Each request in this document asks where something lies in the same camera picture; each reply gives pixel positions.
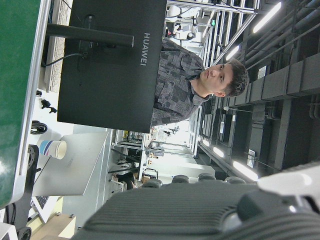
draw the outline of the man's nose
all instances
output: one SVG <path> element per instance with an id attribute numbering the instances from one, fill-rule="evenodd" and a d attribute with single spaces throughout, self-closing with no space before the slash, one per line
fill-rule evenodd
<path id="1" fill-rule="evenodd" d="M 216 76 L 218 76 L 220 74 L 220 71 L 218 71 L 218 70 L 212 70 L 212 76 L 213 77 L 216 77 Z"/>

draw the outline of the disposable cup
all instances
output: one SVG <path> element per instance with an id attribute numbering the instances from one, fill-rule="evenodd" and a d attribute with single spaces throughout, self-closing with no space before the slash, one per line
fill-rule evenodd
<path id="1" fill-rule="evenodd" d="M 39 145 L 39 152 L 45 156 L 63 159 L 67 152 L 67 143 L 65 141 L 43 140 Z"/>

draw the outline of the gray patterned shirt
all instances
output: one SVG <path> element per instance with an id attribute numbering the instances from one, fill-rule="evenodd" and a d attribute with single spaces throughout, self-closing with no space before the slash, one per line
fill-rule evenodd
<path id="1" fill-rule="evenodd" d="M 185 120 L 208 101 L 209 96 L 200 97 L 190 83 L 204 70 L 195 53 L 168 38 L 162 40 L 151 126 Z"/>

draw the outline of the monitor back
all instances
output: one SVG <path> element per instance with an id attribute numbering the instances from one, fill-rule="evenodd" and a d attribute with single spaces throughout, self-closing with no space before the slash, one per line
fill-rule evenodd
<path id="1" fill-rule="evenodd" d="M 59 122 L 150 132 L 166 6 L 167 0 L 73 0 L 70 26 L 132 35 L 134 47 L 66 39 L 64 55 L 89 54 L 63 60 Z"/>

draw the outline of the man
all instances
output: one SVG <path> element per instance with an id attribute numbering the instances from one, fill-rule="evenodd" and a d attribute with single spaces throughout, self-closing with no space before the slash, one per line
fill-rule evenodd
<path id="1" fill-rule="evenodd" d="M 240 95 L 248 84 L 248 72 L 237 60 L 204 69 L 193 52 L 162 40 L 151 126 L 177 123 L 199 106 L 217 97 Z"/>
<path id="2" fill-rule="evenodd" d="M 123 175 L 114 173 L 113 176 L 118 178 L 118 182 L 125 182 L 127 190 L 136 188 L 135 180 L 138 178 L 138 171 L 130 171 Z"/>

